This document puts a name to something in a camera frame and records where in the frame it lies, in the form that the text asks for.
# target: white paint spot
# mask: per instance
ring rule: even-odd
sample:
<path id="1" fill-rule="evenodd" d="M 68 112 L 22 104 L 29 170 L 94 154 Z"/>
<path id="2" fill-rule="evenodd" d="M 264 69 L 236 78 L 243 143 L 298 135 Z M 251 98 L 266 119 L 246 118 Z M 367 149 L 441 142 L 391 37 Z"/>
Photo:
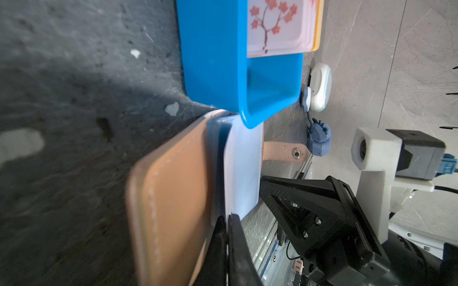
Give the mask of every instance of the white paint spot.
<path id="1" fill-rule="evenodd" d="M 169 104 L 165 107 L 165 112 L 167 112 L 170 116 L 176 116 L 178 113 L 178 109 L 180 108 L 177 102 L 173 104 Z"/>
<path id="2" fill-rule="evenodd" d="M 0 167 L 6 161 L 27 157 L 42 150 L 45 145 L 40 131 L 20 128 L 0 133 Z"/>
<path id="3" fill-rule="evenodd" d="M 137 49 L 132 49 L 131 50 L 131 55 L 133 55 L 136 59 L 141 55 L 140 51 Z"/>

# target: black cable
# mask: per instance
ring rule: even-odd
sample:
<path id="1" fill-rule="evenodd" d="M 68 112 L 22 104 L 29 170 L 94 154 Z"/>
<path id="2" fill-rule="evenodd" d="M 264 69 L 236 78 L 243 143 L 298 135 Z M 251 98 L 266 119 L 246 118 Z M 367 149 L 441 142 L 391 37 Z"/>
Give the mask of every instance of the black cable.
<path id="1" fill-rule="evenodd" d="M 309 112 L 307 111 L 307 119 L 309 120 L 310 122 L 310 130 L 309 130 L 309 133 L 312 134 L 312 121 L 310 120 L 310 115 L 309 115 Z"/>
<path id="2" fill-rule="evenodd" d="M 289 249 L 289 244 L 290 244 L 290 243 L 291 243 L 291 242 L 288 241 L 288 246 L 286 247 L 286 257 L 287 257 L 289 260 L 295 260 L 295 259 L 300 258 L 300 256 L 298 256 L 298 257 L 293 257 L 293 258 L 289 258 L 289 256 L 288 256 L 288 249 Z"/>
<path id="3" fill-rule="evenodd" d="M 458 194 L 458 190 L 457 190 L 457 189 L 452 189 L 452 188 L 447 188 L 447 187 L 441 187 L 441 186 L 435 186 L 434 188 L 435 188 L 435 189 L 439 189 L 439 190 L 441 190 L 441 191 L 447 191 L 447 192 L 450 192 L 450 193 Z"/>

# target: blue plastic basket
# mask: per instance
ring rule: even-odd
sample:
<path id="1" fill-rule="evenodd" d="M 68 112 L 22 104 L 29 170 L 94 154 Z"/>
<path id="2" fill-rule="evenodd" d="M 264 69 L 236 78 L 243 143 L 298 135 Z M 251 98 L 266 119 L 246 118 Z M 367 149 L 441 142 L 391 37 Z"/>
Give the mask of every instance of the blue plastic basket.
<path id="1" fill-rule="evenodd" d="M 298 100 L 303 54 L 246 57 L 246 0 L 176 0 L 176 5 L 191 100 L 239 112 L 248 128 Z"/>

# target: blue connector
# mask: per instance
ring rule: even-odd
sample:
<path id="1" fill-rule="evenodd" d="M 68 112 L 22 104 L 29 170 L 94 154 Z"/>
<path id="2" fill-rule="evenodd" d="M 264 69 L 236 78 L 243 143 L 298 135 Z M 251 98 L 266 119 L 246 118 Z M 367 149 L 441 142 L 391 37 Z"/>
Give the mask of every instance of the blue connector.
<path id="1" fill-rule="evenodd" d="M 457 159 L 451 154 L 444 154 L 442 162 L 437 170 L 438 174 L 453 174 L 457 166 Z"/>
<path id="2" fill-rule="evenodd" d="M 307 136 L 307 148 L 314 156 L 324 156 L 331 148 L 331 127 L 327 123 L 313 118 Z"/>

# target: metal rivet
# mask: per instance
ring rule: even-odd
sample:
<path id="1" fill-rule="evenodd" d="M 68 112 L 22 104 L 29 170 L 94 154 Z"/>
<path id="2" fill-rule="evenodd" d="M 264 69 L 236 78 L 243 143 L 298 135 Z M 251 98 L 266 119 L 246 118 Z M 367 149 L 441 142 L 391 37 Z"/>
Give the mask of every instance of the metal rivet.
<path id="1" fill-rule="evenodd" d="M 297 148 L 294 149 L 294 151 L 293 151 L 293 157 L 294 157 L 294 159 L 299 159 L 299 158 L 300 158 L 300 151 L 299 151 L 299 149 L 297 149 Z"/>

